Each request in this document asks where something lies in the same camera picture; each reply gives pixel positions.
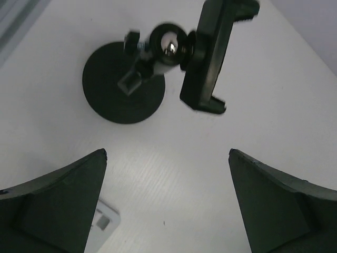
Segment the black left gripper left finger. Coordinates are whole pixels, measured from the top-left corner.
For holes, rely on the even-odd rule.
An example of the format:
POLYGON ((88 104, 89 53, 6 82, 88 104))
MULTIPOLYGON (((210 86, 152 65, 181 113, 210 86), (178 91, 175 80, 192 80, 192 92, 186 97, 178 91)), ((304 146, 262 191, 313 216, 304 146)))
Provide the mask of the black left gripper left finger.
POLYGON ((1 190, 1 252, 84 252, 107 167, 105 149, 1 190))

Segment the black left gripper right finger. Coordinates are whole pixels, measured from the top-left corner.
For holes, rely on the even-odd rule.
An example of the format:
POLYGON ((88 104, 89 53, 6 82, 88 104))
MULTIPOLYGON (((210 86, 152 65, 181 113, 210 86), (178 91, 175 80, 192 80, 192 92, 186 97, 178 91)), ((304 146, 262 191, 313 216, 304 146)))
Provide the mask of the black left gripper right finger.
POLYGON ((336 191, 232 149, 229 166, 252 252, 336 252, 336 191))

